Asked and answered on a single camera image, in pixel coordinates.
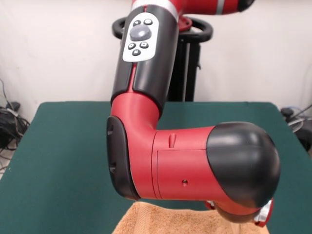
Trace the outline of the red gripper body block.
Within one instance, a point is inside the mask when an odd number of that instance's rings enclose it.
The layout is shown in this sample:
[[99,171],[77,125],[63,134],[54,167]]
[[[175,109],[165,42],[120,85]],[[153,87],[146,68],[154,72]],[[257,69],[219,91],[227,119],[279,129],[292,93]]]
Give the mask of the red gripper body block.
[[269,200],[263,207],[250,208],[230,201],[214,202],[205,201],[210,210],[216,210],[224,219],[232,223],[253,223],[258,227],[264,227],[271,218],[274,199]]

